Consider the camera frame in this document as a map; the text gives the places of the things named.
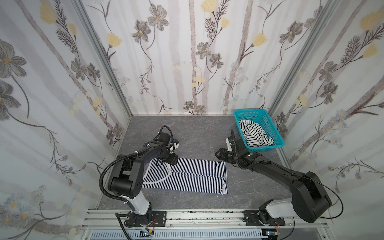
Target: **floral wallpaper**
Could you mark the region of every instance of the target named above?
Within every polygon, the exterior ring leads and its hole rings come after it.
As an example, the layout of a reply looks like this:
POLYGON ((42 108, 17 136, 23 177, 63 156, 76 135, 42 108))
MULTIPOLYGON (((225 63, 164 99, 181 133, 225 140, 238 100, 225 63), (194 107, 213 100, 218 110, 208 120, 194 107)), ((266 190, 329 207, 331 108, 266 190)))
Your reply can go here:
POLYGON ((383 233, 383 64, 383 2, 343 0, 273 115, 293 166, 340 194, 328 222, 339 240, 383 233))
POLYGON ((83 0, 134 114, 267 108, 324 0, 83 0))
POLYGON ((80 239, 128 117, 70 2, 2 1, 0 36, 1 236, 80 239))

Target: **metal plate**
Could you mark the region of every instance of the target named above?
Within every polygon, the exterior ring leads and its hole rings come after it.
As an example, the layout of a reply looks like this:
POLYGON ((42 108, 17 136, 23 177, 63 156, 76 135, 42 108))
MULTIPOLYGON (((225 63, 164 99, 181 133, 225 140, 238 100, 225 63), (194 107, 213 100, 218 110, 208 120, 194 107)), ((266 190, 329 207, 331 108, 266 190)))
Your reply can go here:
MULTIPOLYGON (((258 222, 258 219, 257 218, 257 211, 244 211, 244 218, 248 217, 248 219, 250 220, 254 220, 255 222, 245 222, 247 226, 265 226, 264 224, 261 224, 258 222)), ((275 218, 274 219, 278 224, 279 226, 285 226, 285 221, 283 218, 275 218)))
POLYGON ((167 211, 153 211, 153 218, 155 219, 155 227, 165 227, 167 220, 167 211))

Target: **striped shirt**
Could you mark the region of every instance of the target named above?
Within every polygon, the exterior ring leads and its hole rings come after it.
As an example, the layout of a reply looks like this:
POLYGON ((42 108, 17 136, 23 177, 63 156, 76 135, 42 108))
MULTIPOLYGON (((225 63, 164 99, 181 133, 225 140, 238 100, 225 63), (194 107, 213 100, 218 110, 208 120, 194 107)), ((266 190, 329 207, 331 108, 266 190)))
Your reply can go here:
MULTIPOLYGON (((168 175, 166 165, 160 163, 157 158, 149 163, 144 182, 159 181, 168 175)), ((142 187, 227 194, 227 170, 224 161, 179 158, 178 163, 171 166, 167 179, 155 184, 143 184, 142 187)))
POLYGON ((259 124, 246 119, 240 120, 239 124, 249 147, 274 145, 273 139, 266 135, 264 129, 259 124))

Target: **yellow flower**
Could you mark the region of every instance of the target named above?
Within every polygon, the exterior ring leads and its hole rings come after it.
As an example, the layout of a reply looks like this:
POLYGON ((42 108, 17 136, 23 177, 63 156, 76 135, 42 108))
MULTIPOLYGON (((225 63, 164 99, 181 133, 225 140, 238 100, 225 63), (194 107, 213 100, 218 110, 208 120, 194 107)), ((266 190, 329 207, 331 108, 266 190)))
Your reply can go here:
POLYGON ((228 25, 229 25, 229 20, 226 19, 225 17, 223 17, 221 19, 221 28, 226 28, 226 27, 228 27, 228 25))
POLYGON ((71 116, 74 116, 74 111, 73 110, 68 110, 68 114, 71 116))
POLYGON ((21 219, 22 220, 25 220, 25 219, 27 219, 28 218, 28 214, 23 214, 22 216, 21 216, 21 219))
POLYGON ((103 101, 102 98, 95 98, 95 100, 93 101, 93 107, 97 108, 97 106, 99 106, 102 101, 103 101))
POLYGON ((368 48, 367 50, 365 50, 365 52, 363 53, 363 57, 364 58, 370 58, 374 55, 376 55, 377 53, 377 47, 376 47, 376 44, 375 43, 372 43, 368 48))
POLYGON ((369 31, 375 28, 384 17, 384 8, 380 9, 377 12, 372 12, 370 14, 365 15, 360 20, 360 27, 364 31, 369 31))
POLYGON ((259 33, 256 36, 255 40, 253 41, 252 45, 253 46, 261 46, 266 42, 266 40, 267 39, 266 39, 265 35, 263 33, 259 33))
POLYGON ((306 107, 308 105, 307 104, 307 97, 304 94, 300 95, 300 102, 301 102, 303 107, 306 107))
POLYGON ((212 13, 216 9, 216 3, 217 3, 217 0, 205 0, 201 4, 201 9, 204 12, 212 13))
POLYGON ((56 22, 56 14, 46 1, 41 2, 40 18, 41 20, 43 20, 48 24, 52 24, 56 22))
POLYGON ((76 25, 75 25, 75 24, 73 24, 73 23, 68 23, 68 28, 70 29, 70 31, 71 31, 71 33, 72 33, 73 35, 76 35, 77 30, 76 30, 76 25))
POLYGON ((72 109, 73 109, 74 111, 77 111, 77 110, 79 110, 79 107, 78 107, 76 104, 74 104, 74 105, 72 106, 72 109))
POLYGON ((108 34, 108 43, 112 47, 117 47, 121 43, 121 39, 113 33, 108 34))
POLYGON ((200 82, 200 83, 205 83, 205 78, 202 78, 202 77, 194 77, 193 78, 193 80, 195 81, 195 82, 200 82))
POLYGON ((73 227, 73 228, 71 228, 71 230, 69 231, 68 236, 69 236, 70 238, 73 238, 76 234, 77 234, 76 228, 73 227))

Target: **blue basket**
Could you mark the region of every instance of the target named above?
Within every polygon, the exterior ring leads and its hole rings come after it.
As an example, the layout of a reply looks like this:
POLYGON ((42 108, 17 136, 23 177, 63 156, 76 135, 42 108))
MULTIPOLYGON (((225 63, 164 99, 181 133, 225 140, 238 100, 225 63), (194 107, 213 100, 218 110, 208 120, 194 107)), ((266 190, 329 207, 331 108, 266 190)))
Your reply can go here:
POLYGON ((264 109, 243 109, 236 110, 233 112, 235 115, 236 126, 239 130, 239 134, 243 139, 245 145, 247 146, 249 152, 259 152, 259 151, 267 151, 272 150, 277 147, 283 147, 285 145, 283 138, 281 137, 279 131, 277 131, 276 126, 274 125, 271 117, 268 112, 264 109), (273 138, 275 141, 275 145, 273 146, 265 146, 265 147, 249 147, 247 142, 245 141, 243 132, 241 131, 239 121, 240 120, 251 120, 255 123, 260 124, 260 126, 264 129, 265 133, 268 137, 273 138))

